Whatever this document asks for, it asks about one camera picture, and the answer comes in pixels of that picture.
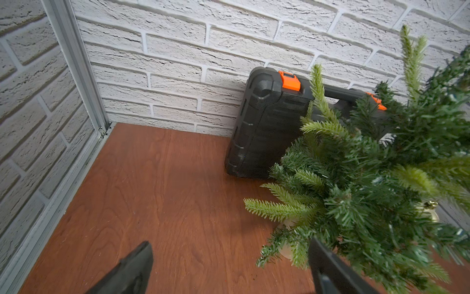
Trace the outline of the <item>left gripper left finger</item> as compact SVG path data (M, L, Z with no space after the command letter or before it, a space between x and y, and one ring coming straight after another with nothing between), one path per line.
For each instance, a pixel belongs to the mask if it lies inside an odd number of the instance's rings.
M152 246L143 241L86 293L145 294L153 262Z

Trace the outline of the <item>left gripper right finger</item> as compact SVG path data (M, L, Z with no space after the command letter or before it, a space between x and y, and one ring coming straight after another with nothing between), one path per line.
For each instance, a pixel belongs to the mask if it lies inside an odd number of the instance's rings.
M308 264L317 294L377 294L378 291L337 257L322 242L312 238Z

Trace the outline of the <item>shiny gold ball ornament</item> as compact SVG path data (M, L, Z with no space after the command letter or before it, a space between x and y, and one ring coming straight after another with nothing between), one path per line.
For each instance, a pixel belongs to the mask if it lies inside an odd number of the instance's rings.
M431 216L433 222L439 222L439 216L436 212L438 207L438 202L436 201L427 201L421 203L418 208L421 209L424 213L427 213Z

